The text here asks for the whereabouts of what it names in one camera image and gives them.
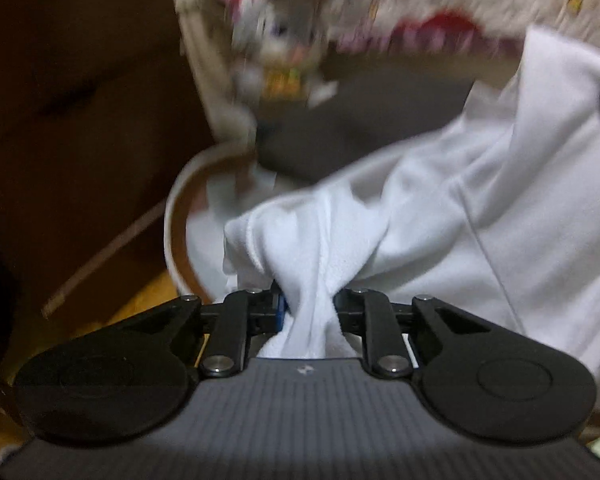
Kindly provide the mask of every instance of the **white fabric fold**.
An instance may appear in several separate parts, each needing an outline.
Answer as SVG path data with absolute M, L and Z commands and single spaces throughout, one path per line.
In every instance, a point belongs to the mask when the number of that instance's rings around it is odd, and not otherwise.
M 290 305 L 260 355 L 350 354 L 331 298 L 353 282 L 403 303 L 433 294 L 598 373 L 600 51 L 532 28 L 505 90 L 477 84 L 447 127 L 264 203 L 225 237 L 238 286 L 275 279 Z

